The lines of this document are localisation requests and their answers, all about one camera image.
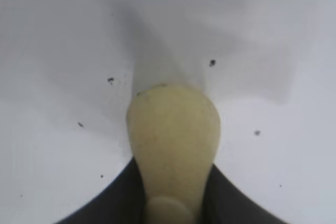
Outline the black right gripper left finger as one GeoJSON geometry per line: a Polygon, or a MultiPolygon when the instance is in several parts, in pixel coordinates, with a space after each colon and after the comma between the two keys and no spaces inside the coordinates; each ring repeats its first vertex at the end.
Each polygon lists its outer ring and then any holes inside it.
{"type": "Polygon", "coordinates": [[[135,159],[131,159],[106,189],[59,223],[144,223],[144,206],[143,182],[135,159]]]}

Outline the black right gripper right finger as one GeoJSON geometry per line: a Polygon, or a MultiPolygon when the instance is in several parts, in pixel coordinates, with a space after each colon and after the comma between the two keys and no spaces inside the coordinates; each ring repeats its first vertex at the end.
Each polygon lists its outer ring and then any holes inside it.
{"type": "Polygon", "coordinates": [[[283,220],[243,194],[214,164],[195,223],[283,223],[283,220]]]}

